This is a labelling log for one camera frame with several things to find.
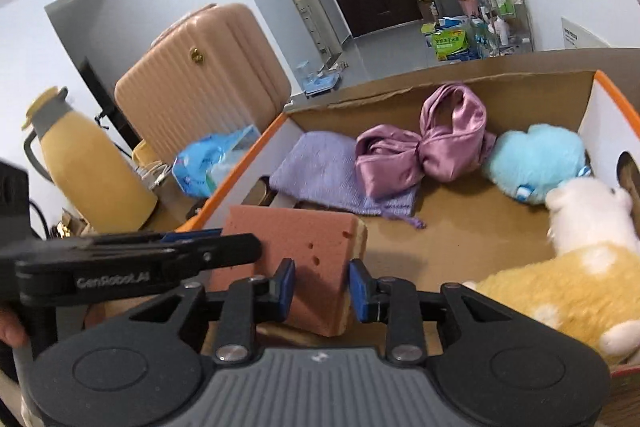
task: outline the gray tile floor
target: gray tile floor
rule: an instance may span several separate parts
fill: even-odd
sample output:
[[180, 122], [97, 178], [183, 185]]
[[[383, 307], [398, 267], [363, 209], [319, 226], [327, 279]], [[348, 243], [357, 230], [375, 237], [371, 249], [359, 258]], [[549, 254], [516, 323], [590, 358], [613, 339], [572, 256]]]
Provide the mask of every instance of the gray tile floor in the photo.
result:
[[340, 87], [447, 64], [438, 62], [433, 48], [427, 47], [421, 26], [422, 22], [415, 22], [347, 42], [338, 59], [349, 65], [342, 72]]

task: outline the pink satin scrunchie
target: pink satin scrunchie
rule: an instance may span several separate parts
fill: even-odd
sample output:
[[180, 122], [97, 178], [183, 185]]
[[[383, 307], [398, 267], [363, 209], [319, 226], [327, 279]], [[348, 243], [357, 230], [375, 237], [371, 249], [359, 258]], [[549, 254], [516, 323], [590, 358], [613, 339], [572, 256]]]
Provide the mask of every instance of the pink satin scrunchie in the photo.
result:
[[[435, 124], [438, 106], [459, 96], [452, 128]], [[463, 84], [442, 86], [422, 106], [420, 133], [378, 125], [356, 142], [356, 173], [365, 193], [375, 200], [399, 194], [425, 176], [450, 182], [477, 169], [489, 156], [495, 135], [485, 131], [486, 110]]]

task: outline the blue plush toy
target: blue plush toy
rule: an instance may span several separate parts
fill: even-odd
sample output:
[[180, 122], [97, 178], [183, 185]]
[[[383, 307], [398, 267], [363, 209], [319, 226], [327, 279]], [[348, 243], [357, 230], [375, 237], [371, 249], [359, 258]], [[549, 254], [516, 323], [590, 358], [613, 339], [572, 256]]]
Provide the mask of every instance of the blue plush toy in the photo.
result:
[[550, 190], [591, 169], [577, 134], [543, 123], [500, 136], [482, 172], [511, 198], [541, 204]]

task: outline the plush toy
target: plush toy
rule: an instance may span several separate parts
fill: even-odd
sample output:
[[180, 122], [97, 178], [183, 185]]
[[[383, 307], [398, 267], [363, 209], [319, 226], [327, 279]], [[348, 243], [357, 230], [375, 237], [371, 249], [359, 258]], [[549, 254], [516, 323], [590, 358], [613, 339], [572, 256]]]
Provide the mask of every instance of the plush toy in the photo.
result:
[[529, 204], [542, 204], [564, 181], [591, 173], [584, 145], [574, 132], [537, 124], [529, 131], [507, 131], [482, 165], [482, 172], [502, 192]]
[[601, 243], [467, 285], [588, 344], [615, 365], [640, 347], [639, 282], [640, 257]]
[[596, 178], [576, 178], [550, 191], [545, 203], [556, 255], [598, 243], [640, 250], [631, 196], [624, 188], [610, 188]]

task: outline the yellow thermos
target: yellow thermos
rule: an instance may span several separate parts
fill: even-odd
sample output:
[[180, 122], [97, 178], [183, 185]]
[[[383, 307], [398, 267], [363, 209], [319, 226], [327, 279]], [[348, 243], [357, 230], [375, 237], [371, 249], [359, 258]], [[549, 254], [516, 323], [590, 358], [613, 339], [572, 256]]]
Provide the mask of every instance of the yellow thermos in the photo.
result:
[[[98, 233], [139, 230], [158, 203], [107, 134], [66, 102], [68, 90], [52, 87], [27, 110], [33, 125], [24, 152], [39, 174], [56, 184]], [[31, 143], [38, 137], [47, 169]]]

